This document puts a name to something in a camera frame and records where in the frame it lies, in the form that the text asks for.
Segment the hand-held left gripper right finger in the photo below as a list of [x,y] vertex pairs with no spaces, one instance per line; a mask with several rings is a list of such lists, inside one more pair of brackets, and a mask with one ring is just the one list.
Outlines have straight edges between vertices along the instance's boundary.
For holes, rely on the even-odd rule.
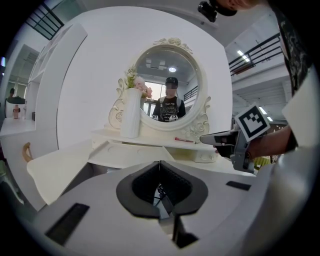
[[230,174],[160,162],[161,170],[191,185],[191,192],[174,206],[182,233],[193,240],[179,248],[160,245],[162,256],[245,256],[254,241],[251,226],[266,196],[270,167],[256,176]]

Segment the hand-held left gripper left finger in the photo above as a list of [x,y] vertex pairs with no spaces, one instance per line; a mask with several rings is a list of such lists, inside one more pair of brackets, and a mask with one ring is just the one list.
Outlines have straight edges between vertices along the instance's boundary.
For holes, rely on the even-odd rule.
[[89,206],[65,243],[71,252],[85,256],[173,256],[175,244],[156,219],[135,217],[118,201],[116,187],[147,163],[92,177],[41,210],[33,221],[46,233],[75,203]]

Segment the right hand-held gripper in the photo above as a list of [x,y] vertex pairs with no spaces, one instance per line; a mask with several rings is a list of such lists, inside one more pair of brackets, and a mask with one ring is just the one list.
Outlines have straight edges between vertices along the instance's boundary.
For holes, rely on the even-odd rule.
[[256,103],[241,111],[234,120],[239,126],[237,131],[206,134],[199,140],[203,144],[215,146],[221,157],[231,160],[235,170],[253,173],[254,163],[248,154],[248,148],[252,140],[270,128],[269,121]]

